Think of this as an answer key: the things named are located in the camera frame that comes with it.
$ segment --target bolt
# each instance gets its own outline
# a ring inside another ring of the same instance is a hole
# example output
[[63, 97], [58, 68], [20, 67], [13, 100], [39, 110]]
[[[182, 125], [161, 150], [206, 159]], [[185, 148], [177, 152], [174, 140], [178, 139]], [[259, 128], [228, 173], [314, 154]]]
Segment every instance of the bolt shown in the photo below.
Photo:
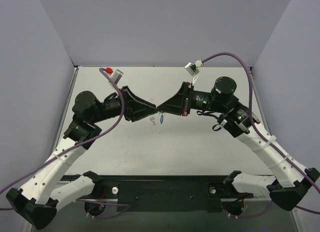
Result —
[[117, 194], [119, 192], [119, 189], [117, 187], [112, 188], [112, 193]]
[[209, 192], [211, 194], [215, 194], [216, 193], [216, 188], [215, 187], [210, 187]]

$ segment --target red wire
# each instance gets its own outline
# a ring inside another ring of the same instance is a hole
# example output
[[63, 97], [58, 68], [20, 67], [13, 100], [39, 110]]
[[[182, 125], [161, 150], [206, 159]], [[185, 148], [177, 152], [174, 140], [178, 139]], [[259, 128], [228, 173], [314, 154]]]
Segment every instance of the red wire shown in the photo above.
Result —
[[107, 191], [106, 191], [106, 189], [104, 189], [104, 191], [103, 191], [103, 195], [99, 198], [99, 202], [100, 202], [100, 200], [101, 200], [102, 198], [104, 198], [104, 197], [105, 197], [106, 193], [107, 193]]

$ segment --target white table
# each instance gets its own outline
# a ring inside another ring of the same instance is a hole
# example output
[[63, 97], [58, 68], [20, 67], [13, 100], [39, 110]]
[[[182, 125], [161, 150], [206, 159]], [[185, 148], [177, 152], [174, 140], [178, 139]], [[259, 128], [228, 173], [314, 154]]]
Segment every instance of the white table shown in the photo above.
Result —
[[[172, 97], [183, 81], [192, 78], [184, 68], [113, 68], [124, 72], [119, 87], [128, 85], [137, 96], [156, 105]], [[248, 105], [248, 80], [242, 68], [201, 68], [194, 89], [211, 91], [220, 76], [232, 77], [237, 83], [235, 95]], [[81, 91], [92, 91], [100, 101], [113, 92], [98, 67], [80, 67], [67, 109], [62, 133], [72, 121], [72, 106]], [[256, 98], [253, 112], [261, 117]], [[138, 122], [124, 119], [108, 135], [94, 142], [66, 174], [94, 171], [100, 175], [227, 175], [233, 170], [249, 174], [271, 174], [271, 171], [245, 145], [227, 131], [213, 132], [214, 118], [198, 116], [192, 110], [188, 117], [166, 114], [156, 126], [145, 118]], [[104, 131], [117, 118], [98, 123]]]

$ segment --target key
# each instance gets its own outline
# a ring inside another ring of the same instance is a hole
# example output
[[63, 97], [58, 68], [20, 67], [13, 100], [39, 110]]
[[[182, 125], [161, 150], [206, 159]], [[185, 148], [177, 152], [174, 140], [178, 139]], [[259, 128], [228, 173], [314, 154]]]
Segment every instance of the key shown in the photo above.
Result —
[[156, 123], [155, 123], [155, 119], [154, 119], [154, 117], [151, 117], [150, 118], [150, 121], [153, 123], [153, 125], [155, 125]]

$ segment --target purple cable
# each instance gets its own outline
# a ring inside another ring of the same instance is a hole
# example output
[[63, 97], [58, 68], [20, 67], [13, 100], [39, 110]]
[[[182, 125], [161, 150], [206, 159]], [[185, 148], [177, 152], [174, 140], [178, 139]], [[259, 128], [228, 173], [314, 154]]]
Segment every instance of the purple cable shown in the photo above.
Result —
[[[253, 215], [239, 215], [239, 216], [237, 216], [237, 218], [255, 218], [255, 217], [262, 216], [262, 215], [264, 215], [264, 214], [269, 212], [269, 210], [271, 209], [272, 205], [273, 205], [273, 202], [271, 201], [270, 204], [268, 205], [268, 207], [264, 211], [262, 211], [260, 213], [257, 213], [257, 214], [253, 214]], [[235, 215], [229, 213], [225, 208], [224, 208], [224, 210], [225, 210], [225, 212], [230, 214], [231, 217], [236, 218]]]
[[[102, 136], [105, 136], [107, 133], [110, 133], [121, 121], [124, 113], [125, 113], [125, 101], [124, 101], [124, 98], [122, 96], [122, 93], [121, 91], [119, 90], [118, 86], [114, 83], [114, 81], [105, 73], [106, 72], [106, 69], [104, 68], [99, 68], [99, 71], [109, 80], [109, 82], [113, 85], [113, 87], [115, 88], [116, 92], [118, 93], [118, 96], [121, 100], [121, 113], [119, 115], [119, 118], [118, 120], [114, 123], [113, 126], [111, 126], [111, 128], [109, 128], [107, 131], [103, 132], [102, 134], [96, 136], [96, 137], [93, 137], [91, 139], [88, 139], [87, 141], [84, 141], [82, 143], [78, 143], [76, 144], [75, 146], [72, 146], [68, 149], [66, 149], [65, 151], [59, 153], [57, 156], [61, 157], [62, 155], [70, 152], [71, 150], [77, 148], [77, 147], [80, 147], [80, 146], [83, 146], [87, 143], [90, 143], [90, 142], [93, 142], [95, 141], [96, 139], [98, 138], [101, 138]], [[37, 173], [40, 169], [46, 167], [48, 164], [52, 163], [53, 161], [55, 161], [57, 159], [57, 157], [53, 157], [52, 159], [48, 160], [47, 162], [45, 162], [43, 165], [41, 165], [39, 168], [33, 170], [32, 172], [28, 173], [27, 175], [25, 176], [22, 176], [21, 178], [18, 178], [17, 180], [13, 181], [12, 183], [8, 184], [7, 186], [3, 187], [1, 190], [0, 190], [0, 194], [2, 194], [4, 191], [6, 191], [8, 188], [10, 188], [11, 186], [15, 185], [16, 183], [22, 181], [23, 179], [25, 178], [28, 178], [29, 176]], [[0, 208], [0, 210], [11, 210], [13, 208]]]
[[[253, 82], [251, 80], [251, 76], [250, 76], [250, 72], [247, 68], [247, 66], [245, 65], [244, 61], [238, 57], [237, 55], [233, 54], [233, 53], [227, 53], [227, 52], [224, 52], [224, 53], [217, 53], [217, 54], [214, 54], [204, 60], [202, 60], [202, 63], [205, 63], [209, 60], [211, 60], [212, 58], [216, 58], [216, 57], [219, 57], [219, 56], [230, 56], [230, 57], [233, 57], [235, 59], [238, 60], [238, 62], [243, 66], [244, 70], [245, 70], [245, 73], [246, 73], [246, 76], [248, 78], [248, 83], [249, 83], [249, 119], [250, 119], [250, 123], [253, 127], [253, 129], [255, 130], [255, 132], [261, 137], [262, 140], [264, 140], [265, 142], [268, 142], [268, 140], [259, 132], [259, 130], [257, 129], [255, 123], [254, 123], [254, 119], [252, 117], [252, 99], [253, 99]], [[283, 158], [285, 158], [285, 154], [277, 147], [275, 146], [273, 143], [270, 144], [270, 146], [272, 148], [274, 148]], [[302, 176], [304, 178], [306, 178], [306, 180], [317, 190], [317, 192], [320, 194], [320, 188], [316, 185], [315, 182], [312, 181], [312, 179], [310, 179], [298, 166], [296, 166], [290, 159], [286, 159], [286, 161], [292, 165], [292, 167], [294, 167], [300, 174], [302, 174]], [[313, 211], [313, 210], [310, 210], [310, 209], [307, 209], [307, 208], [303, 208], [305, 211], [308, 210], [308, 212], [310, 213], [315, 213], [315, 214], [318, 214], [319, 212], [317, 211]]]
[[114, 215], [111, 215], [111, 216], [92, 216], [92, 218], [95, 218], [95, 219], [108, 219], [108, 218], [115, 218], [115, 217], [118, 217], [119, 215], [127, 212], [131, 205], [130, 204], [121, 204], [121, 203], [104, 203], [104, 202], [99, 202], [99, 201], [91, 201], [91, 200], [85, 200], [85, 199], [77, 199], [77, 201], [79, 202], [87, 202], [87, 203], [95, 203], [95, 204], [103, 204], [103, 205], [106, 205], [106, 206], [117, 206], [117, 207], [127, 207], [126, 209], [124, 209], [123, 211], [117, 213], [117, 214], [114, 214]]

